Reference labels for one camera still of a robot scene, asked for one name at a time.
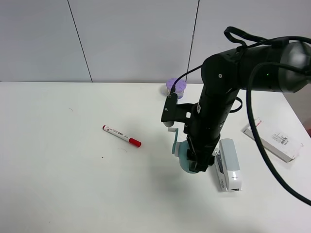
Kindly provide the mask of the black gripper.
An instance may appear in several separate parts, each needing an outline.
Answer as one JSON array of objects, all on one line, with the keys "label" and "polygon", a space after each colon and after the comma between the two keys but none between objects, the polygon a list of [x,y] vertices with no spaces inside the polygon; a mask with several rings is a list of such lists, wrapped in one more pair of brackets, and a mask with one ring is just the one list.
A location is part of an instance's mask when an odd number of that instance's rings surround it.
[{"label": "black gripper", "polygon": [[193,152],[187,150],[190,172],[197,172],[197,170],[206,172],[207,168],[214,164],[212,152],[218,143],[227,116],[228,105],[226,104],[203,106],[196,103],[193,105],[190,119],[184,127],[184,133],[187,134],[190,140],[190,148],[193,150]]}]

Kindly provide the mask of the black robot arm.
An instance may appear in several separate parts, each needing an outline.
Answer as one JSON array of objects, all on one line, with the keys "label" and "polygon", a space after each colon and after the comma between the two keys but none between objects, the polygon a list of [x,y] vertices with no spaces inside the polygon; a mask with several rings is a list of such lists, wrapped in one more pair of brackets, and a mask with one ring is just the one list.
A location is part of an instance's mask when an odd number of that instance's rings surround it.
[{"label": "black robot arm", "polygon": [[201,67],[203,89],[185,126],[190,149],[189,170],[206,171],[223,124],[243,89],[249,122],[253,123],[251,91],[295,93],[311,81],[311,41],[283,37],[270,45],[232,49],[207,58]]}]

